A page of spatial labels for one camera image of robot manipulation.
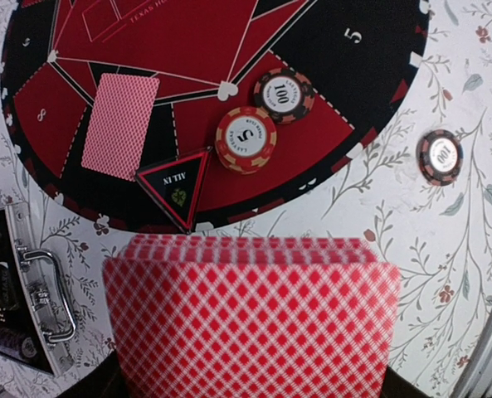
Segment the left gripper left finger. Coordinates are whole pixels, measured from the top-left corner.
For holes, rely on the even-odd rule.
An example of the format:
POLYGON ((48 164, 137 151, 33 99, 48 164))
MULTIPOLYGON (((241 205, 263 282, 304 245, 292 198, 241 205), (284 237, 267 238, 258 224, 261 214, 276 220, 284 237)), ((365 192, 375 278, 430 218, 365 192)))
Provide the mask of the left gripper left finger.
POLYGON ((110 353, 89 375, 58 395, 59 398, 125 398, 127 396, 128 388, 116 352, 110 353))

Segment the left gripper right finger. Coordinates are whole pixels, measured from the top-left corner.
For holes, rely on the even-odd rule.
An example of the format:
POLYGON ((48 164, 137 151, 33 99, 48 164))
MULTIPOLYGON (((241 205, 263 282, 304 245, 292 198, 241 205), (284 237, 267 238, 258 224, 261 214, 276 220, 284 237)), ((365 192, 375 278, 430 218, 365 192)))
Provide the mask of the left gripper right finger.
POLYGON ((387 367, 380 392, 381 398, 429 398, 413 384, 399 376, 391 367, 387 367))

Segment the red playing card deck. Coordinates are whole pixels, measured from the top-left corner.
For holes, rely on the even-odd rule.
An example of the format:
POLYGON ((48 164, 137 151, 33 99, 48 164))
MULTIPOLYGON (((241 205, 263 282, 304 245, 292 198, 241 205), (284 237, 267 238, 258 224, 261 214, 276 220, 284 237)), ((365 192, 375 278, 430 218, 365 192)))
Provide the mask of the red playing card deck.
POLYGON ((137 235, 103 264, 132 397, 377 397, 401 275, 358 239, 137 235))

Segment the triangular all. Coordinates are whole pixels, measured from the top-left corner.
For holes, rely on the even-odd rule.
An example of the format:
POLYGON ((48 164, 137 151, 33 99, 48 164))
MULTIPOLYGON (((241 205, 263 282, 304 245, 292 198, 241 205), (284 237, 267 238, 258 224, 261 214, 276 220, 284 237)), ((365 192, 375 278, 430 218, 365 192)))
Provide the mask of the triangular all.
POLYGON ((182 232, 194 228, 212 147, 204 147, 142 167, 134 179, 182 232))

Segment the dark red chip stack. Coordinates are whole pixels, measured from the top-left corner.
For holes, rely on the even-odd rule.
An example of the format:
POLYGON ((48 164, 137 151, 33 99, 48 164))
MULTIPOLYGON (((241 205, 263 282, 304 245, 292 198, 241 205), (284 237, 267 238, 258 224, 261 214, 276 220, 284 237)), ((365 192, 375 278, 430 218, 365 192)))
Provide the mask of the dark red chip stack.
POLYGON ((445 187, 456 181, 463 163, 463 150, 450 131, 438 129, 424 134, 416 147, 423 177, 434 186, 445 187))

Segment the single red dealt card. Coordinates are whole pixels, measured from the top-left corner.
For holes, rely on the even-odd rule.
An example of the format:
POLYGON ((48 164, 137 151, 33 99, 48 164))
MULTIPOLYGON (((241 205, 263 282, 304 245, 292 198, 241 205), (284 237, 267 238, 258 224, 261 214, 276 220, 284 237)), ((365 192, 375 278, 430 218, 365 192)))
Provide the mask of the single red dealt card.
POLYGON ((83 168, 134 180, 159 85, 156 77, 111 73, 100 77, 85 137, 83 168))

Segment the orange chips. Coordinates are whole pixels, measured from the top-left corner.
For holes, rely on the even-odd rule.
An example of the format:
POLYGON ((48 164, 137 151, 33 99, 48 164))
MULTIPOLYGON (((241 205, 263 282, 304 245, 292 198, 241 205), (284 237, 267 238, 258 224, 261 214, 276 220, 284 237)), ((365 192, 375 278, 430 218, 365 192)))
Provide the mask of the orange chips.
POLYGON ((221 119, 214 143, 225 168, 243 175, 253 174, 269 162, 275 151, 277 129, 263 109, 241 106, 221 119))

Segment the dark chips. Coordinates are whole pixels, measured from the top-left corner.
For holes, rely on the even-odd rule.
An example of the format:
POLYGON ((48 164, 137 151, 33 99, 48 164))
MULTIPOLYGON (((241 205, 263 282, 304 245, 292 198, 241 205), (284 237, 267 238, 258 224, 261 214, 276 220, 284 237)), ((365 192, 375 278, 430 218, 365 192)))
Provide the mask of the dark chips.
POLYGON ((315 92, 307 77, 289 68, 267 71, 256 82, 253 98, 276 124, 291 124, 306 117, 314 106, 315 92))

